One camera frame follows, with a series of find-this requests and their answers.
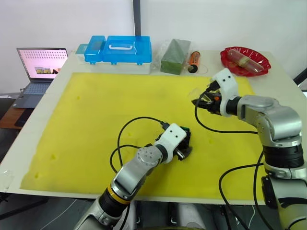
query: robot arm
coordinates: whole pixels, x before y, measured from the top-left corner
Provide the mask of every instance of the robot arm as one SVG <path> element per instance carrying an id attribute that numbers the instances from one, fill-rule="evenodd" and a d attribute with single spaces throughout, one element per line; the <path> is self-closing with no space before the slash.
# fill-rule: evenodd
<path id="1" fill-rule="evenodd" d="M 284 229 L 306 229 L 307 164 L 301 145 L 301 119 L 296 111 L 273 98 L 240 97 L 237 89 L 236 80 L 224 69 L 212 78 L 202 98 L 192 102 L 213 114 L 236 115 L 257 129 L 268 174 L 262 178 L 266 204 L 278 208 Z"/>
<path id="2" fill-rule="evenodd" d="M 171 162 L 174 154 L 178 155 L 180 160 L 189 154 L 189 138 L 188 128 L 173 123 L 153 145 L 138 149 L 135 157 L 123 165 L 105 192 L 94 201 L 74 229 L 112 229 L 146 177 L 158 164 Z"/>

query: white wall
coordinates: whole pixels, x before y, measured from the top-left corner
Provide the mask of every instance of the white wall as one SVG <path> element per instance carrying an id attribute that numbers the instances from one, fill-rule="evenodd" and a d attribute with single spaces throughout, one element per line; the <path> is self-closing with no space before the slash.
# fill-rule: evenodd
<path id="1" fill-rule="evenodd" d="M 171 38 L 245 46 L 272 52 L 292 78 L 307 67 L 306 0 L 141 0 L 141 19 L 154 48 Z"/>
<path id="2" fill-rule="evenodd" d="M 0 93 L 29 80 L 17 47 L 63 47 L 68 53 L 92 35 L 134 35 L 131 0 L 1 0 Z"/>

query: laptop screen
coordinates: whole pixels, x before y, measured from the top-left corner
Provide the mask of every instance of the laptop screen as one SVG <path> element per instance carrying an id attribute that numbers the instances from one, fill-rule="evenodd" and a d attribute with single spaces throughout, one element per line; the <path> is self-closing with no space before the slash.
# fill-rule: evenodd
<path id="1" fill-rule="evenodd" d="M 53 80 L 67 60 L 64 48 L 17 48 L 31 81 Z"/>

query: floor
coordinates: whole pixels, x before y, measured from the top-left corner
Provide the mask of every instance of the floor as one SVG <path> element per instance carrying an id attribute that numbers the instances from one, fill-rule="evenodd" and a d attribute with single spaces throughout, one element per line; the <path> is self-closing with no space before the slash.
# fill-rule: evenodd
<path id="1" fill-rule="evenodd" d="M 0 203 L 0 214 L 11 211 L 13 209 L 36 202 L 43 197 L 31 195 L 11 195 L 8 202 Z M 82 214 L 90 207 L 92 201 L 75 200 L 70 198 L 51 197 L 48 202 L 35 207 L 23 213 L 0 220 L 1 230 L 71 230 Z M 145 227 L 165 227 L 175 226 L 171 224 L 170 205 L 173 204 L 163 202 L 139 202 L 137 205 L 137 220 L 139 220 L 138 228 Z M 221 206 L 216 205 L 196 205 L 202 220 L 208 230 L 227 230 L 227 224 L 222 215 Z M 235 206 L 236 211 L 240 214 L 246 223 L 253 214 L 251 206 Z M 275 230 L 281 230 L 278 213 L 267 207 L 261 207 L 264 216 L 272 224 Z M 236 223 L 236 220 L 228 214 L 232 225 L 232 230 L 242 230 L 243 227 Z M 251 230 L 266 229 L 258 214 L 256 214 L 250 225 Z"/>

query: orange battery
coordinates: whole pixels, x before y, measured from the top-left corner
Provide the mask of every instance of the orange battery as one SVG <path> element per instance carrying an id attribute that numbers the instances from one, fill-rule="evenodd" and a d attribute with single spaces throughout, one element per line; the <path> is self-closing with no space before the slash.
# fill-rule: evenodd
<path id="1" fill-rule="evenodd" d="M 198 67 L 200 65 L 200 58 L 201 58 L 201 54 L 198 51 L 194 51 L 191 56 L 190 56 L 190 60 L 189 60 L 189 67 L 188 67 L 188 71 L 190 73 L 196 73 L 198 70 Z"/>

